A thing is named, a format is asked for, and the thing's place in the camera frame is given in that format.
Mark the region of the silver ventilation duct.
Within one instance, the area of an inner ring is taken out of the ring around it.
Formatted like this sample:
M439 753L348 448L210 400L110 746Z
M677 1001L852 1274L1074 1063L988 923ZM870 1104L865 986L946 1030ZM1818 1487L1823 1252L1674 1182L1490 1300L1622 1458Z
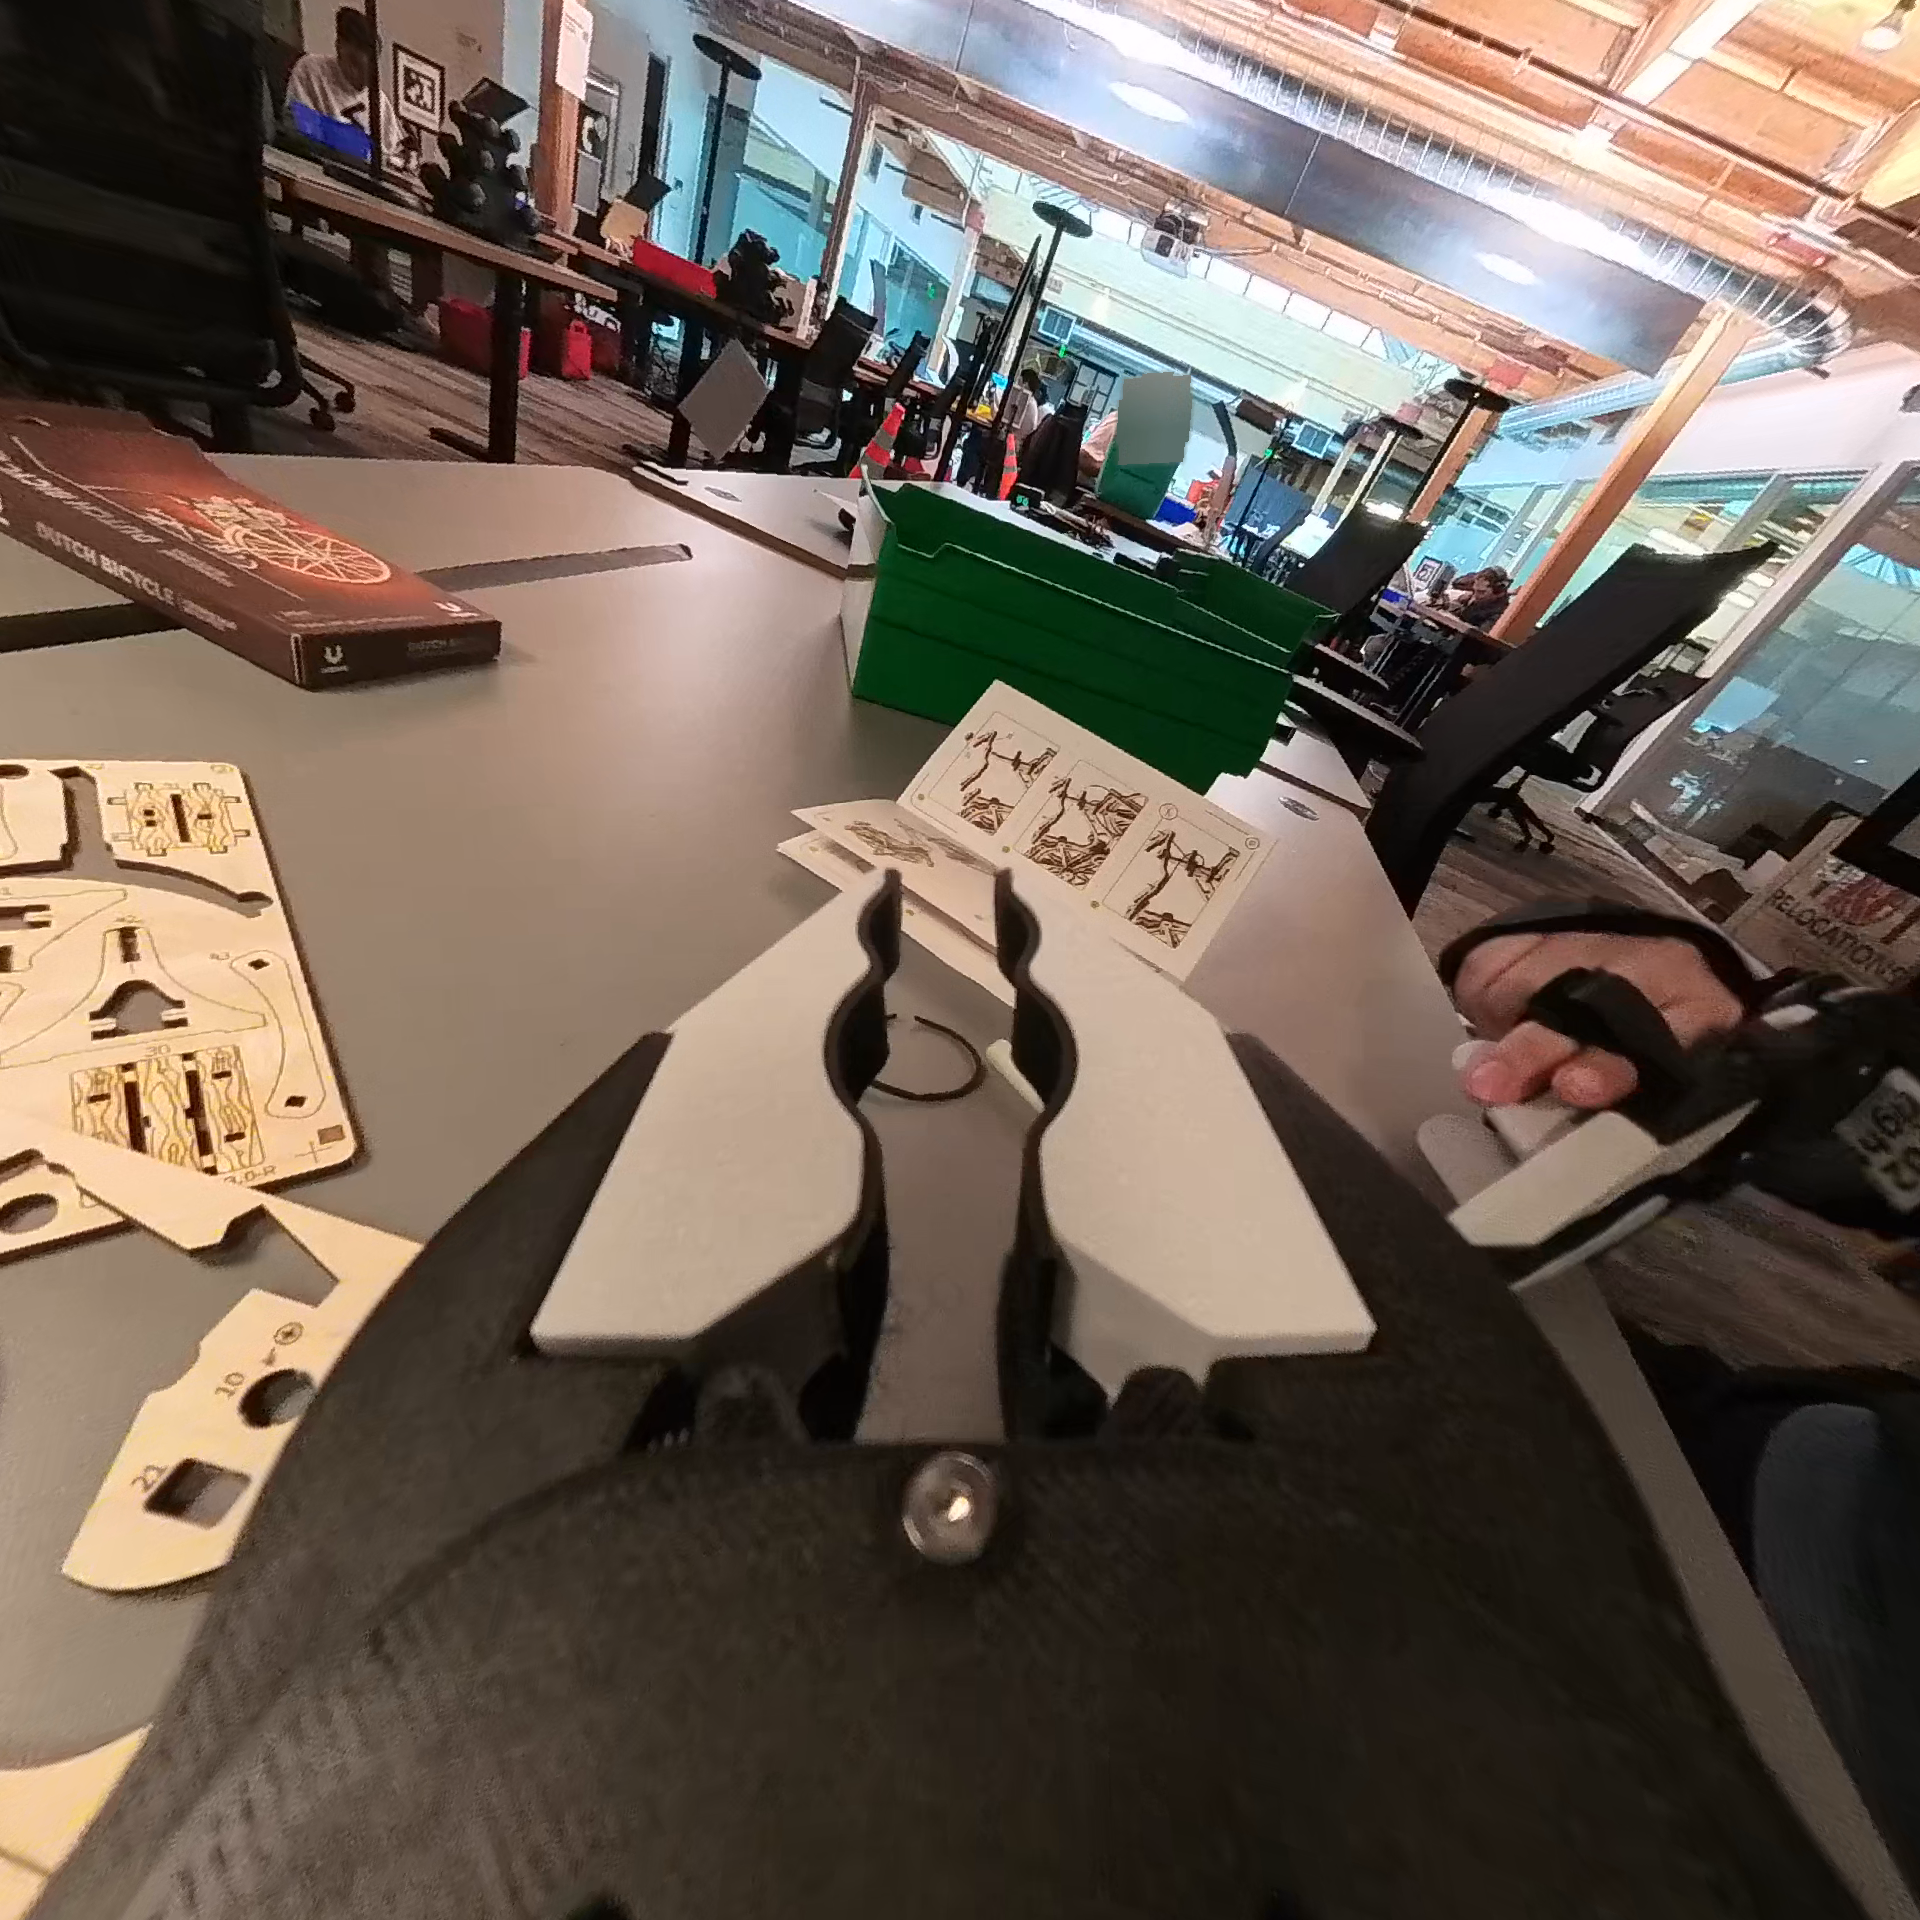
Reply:
M1757 332L1722 372L1722 385L1740 385L1781 372L1821 371L1846 353L1855 336L1855 314L1842 302L1811 302L1782 314L1775 326ZM1621 372L1564 391L1545 400L1527 400L1505 415L1499 438L1525 441L1559 425L1588 423L1605 417L1628 417L1655 402L1679 362L1657 372Z

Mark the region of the wooden sheet remnant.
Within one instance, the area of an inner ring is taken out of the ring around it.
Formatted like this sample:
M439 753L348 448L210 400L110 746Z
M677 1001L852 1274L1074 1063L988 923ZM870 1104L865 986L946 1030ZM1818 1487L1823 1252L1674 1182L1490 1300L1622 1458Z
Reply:
M67 1550L62 1575L95 1593L155 1593L227 1567L295 1423L271 1425L262 1385L322 1385L421 1246L279 1194L142 1158L19 1111L4 1158L34 1154L122 1222L204 1257L266 1216L318 1264L330 1289L307 1305L246 1291L198 1342L179 1380L148 1394Z

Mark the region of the pale wooden sheet piece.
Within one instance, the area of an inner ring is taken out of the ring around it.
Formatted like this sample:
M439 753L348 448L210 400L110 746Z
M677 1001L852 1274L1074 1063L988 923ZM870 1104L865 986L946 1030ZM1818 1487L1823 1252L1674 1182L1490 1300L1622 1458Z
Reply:
M2 1770L2 1918L29 1915L146 1736L140 1726L68 1760Z

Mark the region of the brown model kit box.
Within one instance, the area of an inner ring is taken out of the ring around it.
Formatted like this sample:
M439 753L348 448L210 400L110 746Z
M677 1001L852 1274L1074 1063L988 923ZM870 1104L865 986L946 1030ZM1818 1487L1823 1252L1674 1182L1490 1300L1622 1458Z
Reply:
M4 536L307 691L492 666L498 623L143 417L4 402Z

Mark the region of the background wooden desk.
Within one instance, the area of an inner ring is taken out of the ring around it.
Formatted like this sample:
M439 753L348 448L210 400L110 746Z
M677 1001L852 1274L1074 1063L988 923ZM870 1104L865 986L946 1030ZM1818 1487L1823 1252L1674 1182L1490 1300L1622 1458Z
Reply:
M522 327L530 318L533 290L601 302L610 288L548 257L500 248L426 211L348 185L297 155L267 151L262 171L276 184L283 208L318 214L349 234L385 239L412 251L430 250L457 257L492 273L487 439L478 441L450 427L430 427L428 438L476 462L515 465L522 390L519 346Z

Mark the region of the stack of green bins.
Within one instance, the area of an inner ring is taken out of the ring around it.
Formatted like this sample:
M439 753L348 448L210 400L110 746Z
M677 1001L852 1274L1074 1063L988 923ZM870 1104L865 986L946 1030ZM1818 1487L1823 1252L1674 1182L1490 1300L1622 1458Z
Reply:
M1332 615L1210 559L1127 568L943 487L865 487L843 593L854 699L946 727L995 683L1189 790L1260 764Z

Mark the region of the printed instruction sheet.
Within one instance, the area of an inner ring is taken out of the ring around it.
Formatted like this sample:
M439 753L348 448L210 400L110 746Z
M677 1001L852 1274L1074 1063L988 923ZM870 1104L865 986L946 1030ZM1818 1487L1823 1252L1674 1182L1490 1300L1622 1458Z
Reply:
M1271 856L1271 836L996 681L895 800L796 812L780 856L839 891L903 888L903 932L1012 1001L995 875L1012 873L1151 970L1187 980Z

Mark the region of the laser-cut wooden part sheet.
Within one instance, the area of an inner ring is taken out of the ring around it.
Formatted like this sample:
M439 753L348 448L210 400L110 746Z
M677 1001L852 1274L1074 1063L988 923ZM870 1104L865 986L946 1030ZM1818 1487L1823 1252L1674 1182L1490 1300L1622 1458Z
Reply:
M4 756L2 1100L233 1184L351 1161L239 768Z

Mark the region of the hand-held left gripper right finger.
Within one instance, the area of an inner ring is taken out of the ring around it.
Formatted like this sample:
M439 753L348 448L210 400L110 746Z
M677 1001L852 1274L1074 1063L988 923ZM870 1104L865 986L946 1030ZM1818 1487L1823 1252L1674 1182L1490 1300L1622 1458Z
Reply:
M1042 1345L1103 1396L1225 1361L1365 1353L1377 1319L1230 1036L1035 880L995 878Z

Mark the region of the person's right hand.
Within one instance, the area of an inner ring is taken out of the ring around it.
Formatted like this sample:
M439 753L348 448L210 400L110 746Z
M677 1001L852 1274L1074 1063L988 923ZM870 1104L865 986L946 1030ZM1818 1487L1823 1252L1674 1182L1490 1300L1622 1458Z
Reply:
M1565 976L1579 988L1605 979L1617 999L1641 999L1679 1049L1722 1041L1747 1020L1743 999L1683 940L1596 931L1495 935L1469 950L1451 979L1453 1006L1477 1043L1462 1089L1483 1110L1551 1097L1579 1114L1605 1114L1636 1094L1638 1071L1629 1059L1531 1015Z

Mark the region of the printed cardboard box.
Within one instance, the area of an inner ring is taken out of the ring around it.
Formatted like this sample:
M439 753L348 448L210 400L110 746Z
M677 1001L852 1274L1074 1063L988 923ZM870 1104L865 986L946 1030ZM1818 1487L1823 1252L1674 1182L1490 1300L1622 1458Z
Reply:
M1859 818L1836 817L1723 923L1751 962L1871 990L1915 984L1917 898L1839 858L1853 827Z

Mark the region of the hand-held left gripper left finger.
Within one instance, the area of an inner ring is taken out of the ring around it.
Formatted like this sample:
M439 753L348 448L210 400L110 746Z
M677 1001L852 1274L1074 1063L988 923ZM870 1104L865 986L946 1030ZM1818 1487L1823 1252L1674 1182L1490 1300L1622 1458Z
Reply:
M693 1006L534 1312L561 1361L759 1367L804 1394L885 1298L881 1145L901 880L876 871Z

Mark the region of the flat cardboard board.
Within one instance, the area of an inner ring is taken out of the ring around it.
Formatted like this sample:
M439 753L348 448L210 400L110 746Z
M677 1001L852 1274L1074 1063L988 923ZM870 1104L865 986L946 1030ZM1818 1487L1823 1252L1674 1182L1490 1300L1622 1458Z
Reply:
M870 578L877 548L862 530L862 483L812 472L687 472L626 467L631 486L702 524L834 580Z

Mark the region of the black office chair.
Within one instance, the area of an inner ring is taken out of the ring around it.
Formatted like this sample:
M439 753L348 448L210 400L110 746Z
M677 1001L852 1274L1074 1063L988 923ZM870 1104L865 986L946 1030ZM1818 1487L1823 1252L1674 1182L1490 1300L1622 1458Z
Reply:
M279 6L2 6L4 391L251 451L303 402L266 154Z
M1453 827L1529 747L1692 636L1778 548L1757 540L1678 559L1629 546L1583 595L1439 703L1418 734L1422 756L1390 774L1365 826L1399 906L1418 913Z

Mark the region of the person's leg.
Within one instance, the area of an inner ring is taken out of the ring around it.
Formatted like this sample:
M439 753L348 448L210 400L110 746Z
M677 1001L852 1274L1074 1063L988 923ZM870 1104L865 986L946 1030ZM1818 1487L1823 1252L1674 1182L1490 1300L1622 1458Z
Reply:
M1915 1376L1734 1367L1643 1334L1625 1342L1915 1888Z

